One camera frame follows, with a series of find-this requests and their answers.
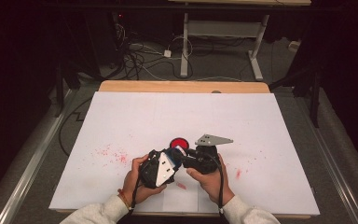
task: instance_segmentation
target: person's left hand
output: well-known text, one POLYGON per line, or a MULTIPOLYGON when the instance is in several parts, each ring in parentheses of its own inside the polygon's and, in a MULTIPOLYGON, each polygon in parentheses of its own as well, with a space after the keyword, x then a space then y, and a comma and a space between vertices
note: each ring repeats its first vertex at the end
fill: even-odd
MULTIPOLYGON (((142 158, 133 159, 131 170, 127 173, 126 178, 124 179, 123 193, 129 205, 132 204, 132 193, 135 189, 136 180, 138 179, 139 166, 147 160, 147 157, 148 155, 146 154, 142 158)), ((148 197, 161 193, 166 188, 167 185, 162 185, 155 189, 149 189, 142 185, 137 189, 135 201, 136 203, 141 203, 148 197)))

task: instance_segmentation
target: white paper sheet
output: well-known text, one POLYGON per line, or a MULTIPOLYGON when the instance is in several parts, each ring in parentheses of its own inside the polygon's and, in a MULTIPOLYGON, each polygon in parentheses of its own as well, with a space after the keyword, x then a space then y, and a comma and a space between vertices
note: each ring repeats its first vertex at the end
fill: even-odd
MULTIPOLYGON (((205 133, 217 146, 229 183, 248 204, 281 215, 319 215, 310 185, 273 94, 96 92, 50 209, 103 203, 122 188, 131 160, 175 137, 190 147, 205 133)), ((185 172, 135 212, 216 213, 185 172)))

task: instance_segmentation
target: white sleeve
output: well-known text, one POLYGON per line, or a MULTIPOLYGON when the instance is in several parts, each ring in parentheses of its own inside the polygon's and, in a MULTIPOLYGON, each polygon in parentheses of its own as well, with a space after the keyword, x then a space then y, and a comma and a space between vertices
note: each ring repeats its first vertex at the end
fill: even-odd
POLYGON ((249 206, 237 195, 223 207, 223 211, 226 219, 231 224, 280 223, 271 213, 249 206))
POLYGON ((61 224, 117 223, 129 212, 126 204, 114 195, 106 203, 93 203, 76 210, 61 224))

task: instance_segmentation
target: person's right hand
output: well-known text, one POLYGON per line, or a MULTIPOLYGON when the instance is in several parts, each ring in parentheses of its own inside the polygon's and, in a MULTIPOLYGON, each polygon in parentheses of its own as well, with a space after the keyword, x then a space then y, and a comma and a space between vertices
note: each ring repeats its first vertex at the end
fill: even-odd
MULTIPOLYGON (((135 189, 136 180, 139 176, 139 167, 141 164, 147 160, 148 155, 144 155, 141 158, 135 158, 132 160, 132 166, 131 170, 127 173, 126 178, 124 179, 123 184, 123 194, 125 199, 121 198, 120 195, 118 195, 122 200, 126 201, 124 203, 128 203, 128 205, 132 204, 132 193, 135 189)), ((155 189, 149 189, 143 185, 138 187, 137 194, 136 194, 136 203, 141 203, 144 200, 146 200, 148 197, 161 193, 164 189, 167 188, 167 185, 162 185, 155 189)))
MULTIPOLYGON (((226 205, 234 196, 234 192, 228 185, 227 170, 223 162, 222 156, 219 154, 219 160, 222 164, 224 186, 223 186, 223 206, 226 205)), ((209 194, 209 198, 212 202, 218 204, 219 202, 219 190, 220 190, 220 172, 216 169, 213 173, 203 175, 196 169, 187 168, 187 173, 195 180, 200 182, 201 187, 209 194)))

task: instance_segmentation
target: metal bracket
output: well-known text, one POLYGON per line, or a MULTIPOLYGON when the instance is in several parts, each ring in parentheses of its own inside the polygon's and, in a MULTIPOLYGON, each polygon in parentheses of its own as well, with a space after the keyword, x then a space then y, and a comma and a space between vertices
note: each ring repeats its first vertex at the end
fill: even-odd
POLYGON ((175 174, 173 167, 175 167, 175 165, 171 162, 171 160, 164 152, 161 152, 161 154, 159 155, 156 187, 159 187, 164 184, 165 181, 170 179, 170 177, 175 174))
POLYGON ((205 134, 196 142, 196 145, 210 147, 210 146, 222 145, 222 144, 233 143, 233 142, 234 140, 229 138, 205 134))

